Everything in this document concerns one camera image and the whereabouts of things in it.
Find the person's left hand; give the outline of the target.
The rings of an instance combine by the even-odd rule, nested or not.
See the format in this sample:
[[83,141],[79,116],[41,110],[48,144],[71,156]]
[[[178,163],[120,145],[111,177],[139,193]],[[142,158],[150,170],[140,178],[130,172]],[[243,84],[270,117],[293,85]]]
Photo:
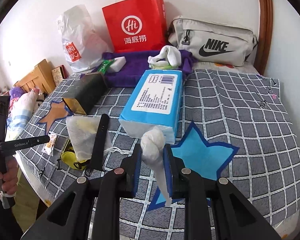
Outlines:
[[0,180],[2,180],[2,190],[9,195],[16,193],[18,188],[18,163],[15,157],[10,156],[7,160],[7,172],[2,174],[0,172]]

